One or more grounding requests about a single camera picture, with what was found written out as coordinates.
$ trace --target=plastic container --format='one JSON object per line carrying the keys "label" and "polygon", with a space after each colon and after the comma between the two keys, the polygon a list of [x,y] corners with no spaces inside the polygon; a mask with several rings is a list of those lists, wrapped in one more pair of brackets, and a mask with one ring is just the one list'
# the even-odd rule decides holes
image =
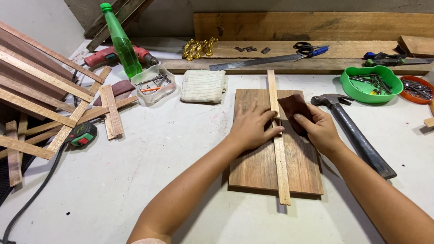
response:
{"label": "plastic container", "polygon": [[125,34],[124,29],[119,24],[118,19],[116,19],[116,16],[113,14],[112,6],[109,3],[102,3],[100,7],[107,21],[107,27],[115,51],[124,67],[125,73],[131,79],[143,70],[134,52],[133,45]]}
{"label": "plastic container", "polygon": [[[392,94],[390,95],[372,95],[369,94],[372,90],[375,89],[370,84],[358,82],[355,80],[351,80],[359,89],[354,87],[351,84],[349,76],[359,76],[359,75],[368,75],[368,74],[378,74],[381,79],[391,86],[390,91]],[[404,86],[402,82],[393,74],[393,71],[385,66],[375,66],[375,67],[366,67],[366,68],[355,68],[348,67],[344,70],[343,74],[339,79],[342,83],[342,87],[348,96],[354,98],[359,102],[366,103],[378,103],[378,102],[388,102],[392,100],[392,98],[396,97],[400,92],[402,92]]]}
{"label": "plastic container", "polygon": [[[138,83],[143,82],[145,80],[150,80],[153,77],[157,76],[158,74],[167,75],[167,79],[169,79],[171,81],[171,83],[163,86],[162,88],[160,88],[159,90],[157,90],[156,92],[154,92],[150,95],[143,94],[140,91],[139,86],[135,86],[135,84],[138,84]],[[131,79],[131,84],[133,84],[134,87],[136,88],[138,96],[142,97],[147,103],[156,103],[156,102],[160,101],[160,99],[162,99],[163,97],[169,95],[170,93],[172,93],[176,90],[175,76],[172,73],[170,73],[166,69],[166,67],[164,67],[161,64],[151,66],[149,69],[135,75]]]}
{"label": "plastic container", "polygon": [[[422,84],[424,86],[429,86],[431,88],[431,90],[434,91],[434,86],[431,85],[428,81],[426,81],[426,80],[424,80],[422,78],[415,77],[415,76],[403,76],[403,77],[401,77],[399,79],[400,80],[401,79],[408,79],[408,80],[411,80],[411,81],[419,82],[420,84]],[[419,103],[419,104],[428,104],[432,100],[432,99],[431,100],[425,100],[425,99],[421,99],[421,98],[418,98],[418,97],[414,97],[414,96],[406,93],[404,90],[399,95],[401,95],[403,98],[407,99],[410,102],[415,102],[415,103]]]}

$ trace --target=metal ruler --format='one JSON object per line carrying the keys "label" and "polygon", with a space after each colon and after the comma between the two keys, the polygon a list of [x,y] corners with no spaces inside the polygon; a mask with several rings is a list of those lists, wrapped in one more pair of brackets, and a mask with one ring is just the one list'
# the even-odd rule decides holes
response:
{"label": "metal ruler", "polygon": [[302,59],[304,57],[307,57],[307,55],[306,54],[290,54],[290,55],[283,55],[283,56],[277,56],[277,57],[271,57],[271,58],[252,59],[252,60],[240,61],[240,62],[236,62],[236,63],[215,64],[215,65],[210,65],[210,71],[223,70],[223,69],[233,69],[233,68],[240,68],[240,67],[265,64],[265,63],[276,63],[276,62],[289,61],[289,60],[299,60],[299,59]]}

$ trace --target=green plastic bottle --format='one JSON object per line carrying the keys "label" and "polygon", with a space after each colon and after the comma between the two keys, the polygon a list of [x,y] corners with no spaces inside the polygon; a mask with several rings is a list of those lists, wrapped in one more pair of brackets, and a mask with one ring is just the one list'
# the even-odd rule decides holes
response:
{"label": "green plastic bottle", "polygon": [[129,78],[142,72],[141,65],[134,52],[133,45],[128,39],[122,26],[119,24],[118,19],[113,13],[112,6],[109,3],[102,3],[100,5],[102,13],[107,21],[107,27],[112,38],[113,46],[118,54],[121,64],[124,67],[125,73]]}

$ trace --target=left hand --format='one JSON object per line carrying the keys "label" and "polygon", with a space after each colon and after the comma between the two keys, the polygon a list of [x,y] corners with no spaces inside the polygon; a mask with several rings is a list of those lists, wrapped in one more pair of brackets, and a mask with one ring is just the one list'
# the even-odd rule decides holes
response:
{"label": "left hand", "polygon": [[261,146],[285,130],[283,126],[277,126],[264,131],[265,124],[276,116],[277,112],[270,111],[268,106],[257,104],[258,100],[255,99],[248,111],[243,114],[243,108],[239,103],[235,111],[235,120],[227,136],[227,139],[240,143],[244,151]]}

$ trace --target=green plastic tray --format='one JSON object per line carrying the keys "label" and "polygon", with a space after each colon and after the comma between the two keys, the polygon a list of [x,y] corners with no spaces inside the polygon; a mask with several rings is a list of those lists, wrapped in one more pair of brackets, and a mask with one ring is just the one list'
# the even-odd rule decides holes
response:
{"label": "green plastic tray", "polygon": [[[355,88],[353,84],[351,84],[349,76],[359,76],[359,75],[368,75],[368,74],[378,74],[381,79],[391,86],[390,91],[392,94],[390,95],[372,95],[369,94],[371,91],[375,89],[375,87],[370,84],[362,83],[356,80],[351,80],[359,89]],[[359,102],[366,103],[378,103],[378,102],[388,102],[392,100],[396,95],[402,92],[404,86],[402,82],[393,74],[393,71],[385,66],[375,66],[375,67],[366,67],[366,68],[356,68],[356,67],[348,67],[344,70],[344,73],[341,75],[339,79],[342,83],[342,87],[348,96],[354,98]]]}

